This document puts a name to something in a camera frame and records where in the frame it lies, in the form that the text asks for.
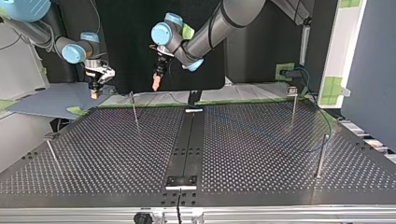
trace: optical breadboard table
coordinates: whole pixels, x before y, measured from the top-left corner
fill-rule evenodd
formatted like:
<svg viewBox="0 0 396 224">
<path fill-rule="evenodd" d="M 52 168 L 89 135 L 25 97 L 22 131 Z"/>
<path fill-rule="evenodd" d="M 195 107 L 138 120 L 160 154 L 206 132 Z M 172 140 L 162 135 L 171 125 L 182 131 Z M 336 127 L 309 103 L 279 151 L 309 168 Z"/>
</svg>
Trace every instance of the optical breadboard table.
<svg viewBox="0 0 396 224">
<path fill-rule="evenodd" d="M 308 102 L 294 116 L 292 109 L 291 102 L 205 105 L 198 113 L 144 107 L 136 123 L 131 108 L 95 108 L 51 142 L 55 158 L 43 144 L 0 174 L 0 223 L 64 216 L 112 223 L 142 211 L 173 214 L 170 221 L 177 208 L 189 221 L 205 214 L 206 223 L 222 223 L 219 211 L 233 221 L 277 220 L 274 211 L 396 220 L 396 166 L 330 117 L 329 127 Z M 167 190 L 173 177 L 193 177 L 195 189 Z"/>
</svg>

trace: white wall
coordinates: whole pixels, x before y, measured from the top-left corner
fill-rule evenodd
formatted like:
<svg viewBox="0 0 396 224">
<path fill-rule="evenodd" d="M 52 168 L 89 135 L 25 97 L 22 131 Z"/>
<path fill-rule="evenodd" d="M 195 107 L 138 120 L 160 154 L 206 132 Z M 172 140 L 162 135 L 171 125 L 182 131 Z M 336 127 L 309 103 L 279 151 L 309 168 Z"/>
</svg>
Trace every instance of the white wall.
<svg viewBox="0 0 396 224">
<path fill-rule="evenodd" d="M 50 118 L 12 114 L 0 119 L 0 173 L 43 143 Z"/>
<path fill-rule="evenodd" d="M 347 87 L 366 3 L 367 0 L 361 0 L 359 7 L 345 7 L 337 10 L 319 99 L 322 97 L 326 77 L 341 77 L 341 86 L 343 88 Z M 343 101 L 344 96 L 339 96 L 336 105 L 322 105 L 319 101 L 319 106 L 321 108 L 341 108 Z"/>
<path fill-rule="evenodd" d="M 7 25 L 0 24 L 0 48 L 13 43 L 18 35 Z M 39 71 L 42 65 L 33 49 L 22 40 L 13 47 L 0 50 L 0 99 L 13 99 L 36 88 L 47 80 Z"/>
<path fill-rule="evenodd" d="M 0 24 L 0 48 L 16 39 L 18 35 L 13 30 Z M 0 100 L 21 97 L 46 86 L 47 79 L 39 72 L 41 67 L 32 47 L 22 40 L 0 50 Z M 0 112 L 0 172 L 43 142 L 44 135 L 51 131 L 50 120 Z"/>
</svg>

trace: black backdrop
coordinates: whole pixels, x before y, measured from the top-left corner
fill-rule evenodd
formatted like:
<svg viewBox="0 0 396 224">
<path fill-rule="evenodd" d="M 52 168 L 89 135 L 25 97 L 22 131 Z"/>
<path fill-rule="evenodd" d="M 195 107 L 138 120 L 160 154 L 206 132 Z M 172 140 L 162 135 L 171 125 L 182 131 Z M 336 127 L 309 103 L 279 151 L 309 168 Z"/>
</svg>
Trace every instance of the black backdrop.
<svg viewBox="0 0 396 224">
<path fill-rule="evenodd" d="M 81 32 L 97 29 L 97 18 L 90 0 L 57 2 L 66 36 L 79 39 Z M 157 22 L 163 21 L 165 13 L 179 14 L 198 30 L 210 18 L 219 0 L 95 2 L 103 24 L 99 35 L 105 41 L 101 42 L 101 48 L 108 53 L 104 59 L 109 60 L 117 72 L 110 84 L 116 86 L 119 93 L 126 94 L 151 91 L 156 52 L 149 49 L 152 44 L 150 32 Z M 197 72 L 182 70 L 179 62 L 174 60 L 171 74 L 164 78 L 161 91 L 219 89 L 224 85 L 226 74 L 234 83 L 275 81 L 277 64 L 298 62 L 301 31 L 301 26 L 296 26 L 274 3 L 267 1 L 259 18 L 249 27 L 237 30 L 210 52 Z M 56 54 L 48 56 L 59 60 Z M 60 65 L 47 63 L 46 66 L 51 83 L 76 81 L 75 75 L 66 76 Z M 83 77 L 83 71 L 77 68 L 78 76 Z"/>
<path fill-rule="evenodd" d="M 113 84 L 119 93 L 150 91 L 156 52 L 151 28 L 163 21 L 166 12 L 180 15 L 196 31 L 211 16 L 219 0 L 99 0 L 96 1 L 103 24 L 111 66 L 117 71 Z M 205 57 L 196 72 L 183 70 L 174 60 L 160 91 L 210 90 L 224 85 L 224 46 Z"/>
</svg>

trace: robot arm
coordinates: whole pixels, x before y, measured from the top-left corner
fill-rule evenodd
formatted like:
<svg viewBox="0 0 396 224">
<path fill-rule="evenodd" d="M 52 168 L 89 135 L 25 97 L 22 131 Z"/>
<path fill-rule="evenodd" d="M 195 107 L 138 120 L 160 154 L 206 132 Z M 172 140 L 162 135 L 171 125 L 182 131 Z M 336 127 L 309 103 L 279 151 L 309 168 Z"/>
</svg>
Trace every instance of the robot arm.
<svg viewBox="0 0 396 224">
<path fill-rule="evenodd" d="M 164 22 L 154 26 L 151 37 L 158 45 L 159 58 L 169 61 L 176 57 L 183 68 L 194 72 L 204 62 L 204 56 L 238 28 L 251 24 L 261 12 L 266 0 L 223 0 L 213 16 L 192 38 L 184 40 L 181 34 L 183 20 L 167 13 Z M 163 63 L 157 64 L 156 74 L 163 76 Z"/>
<path fill-rule="evenodd" d="M 0 0 L 0 17 L 40 48 L 56 52 L 69 63 L 85 63 L 92 98 L 96 99 L 104 84 L 115 76 L 115 71 L 100 59 L 99 36 L 82 33 L 79 41 L 54 36 L 52 28 L 41 20 L 50 11 L 50 4 L 50 0 Z"/>
</svg>

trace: black perforated table surface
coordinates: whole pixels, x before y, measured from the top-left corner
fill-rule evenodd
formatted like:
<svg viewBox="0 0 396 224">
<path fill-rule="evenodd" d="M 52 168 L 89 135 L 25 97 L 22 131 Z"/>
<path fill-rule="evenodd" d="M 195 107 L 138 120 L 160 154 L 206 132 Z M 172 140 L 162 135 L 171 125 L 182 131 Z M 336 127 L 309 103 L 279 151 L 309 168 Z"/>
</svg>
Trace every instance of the black perforated table surface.
<svg viewBox="0 0 396 224">
<path fill-rule="evenodd" d="M 0 208 L 396 204 L 396 166 L 310 104 L 98 108 L 0 174 Z M 324 134 L 321 178 L 316 178 Z"/>
</svg>

